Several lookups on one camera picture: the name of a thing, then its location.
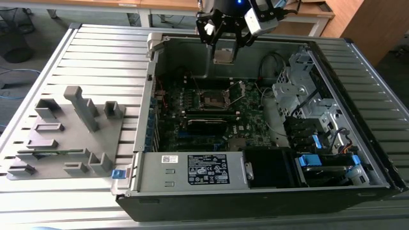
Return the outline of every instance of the label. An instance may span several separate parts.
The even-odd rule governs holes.
[[[179,156],[162,156],[163,163],[178,163]]]
[[[119,6],[136,7],[136,4],[123,4],[123,3],[120,3]]]
[[[223,155],[188,155],[191,185],[230,184],[228,159]]]

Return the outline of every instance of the blue cable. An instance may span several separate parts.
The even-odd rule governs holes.
[[[0,69],[6,69],[6,71],[2,72],[0,75],[5,74],[5,73],[9,73],[9,72],[14,72],[14,71],[31,71],[31,72],[38,73],[39,75],[42,73],[40,71],[38,71],[35,69],[9,69],[9,68],[5,68],[2,66],[0,66]],[[0,98],[17,100],[17,99],[23,99],[24,97],[5,97],[5,96],[0,96]]]
[[[0,96],[0,98],[17,100],[17,99],[23,99],[24,97],[5,97],[5,96]]]

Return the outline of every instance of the green motherboard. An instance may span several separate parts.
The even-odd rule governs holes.
[[[275,145],[255,81],[159,79],[156,97],[159,151],[239,151]]]

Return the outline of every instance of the power supply label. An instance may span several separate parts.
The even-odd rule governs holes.
[[[222,155],[188,155],[191,185],[230,184],[228,159]]]

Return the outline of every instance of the wastebasket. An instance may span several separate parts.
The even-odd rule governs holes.
[[[30,13],[30,9],[0,7],[0,18],[7,24],[13,24],[24,35],[35,31]]]
[[[34,31],[32,21],[22,8],[0,8],[0,56],[10,63],[31,59],[34,51],[23,34]]]

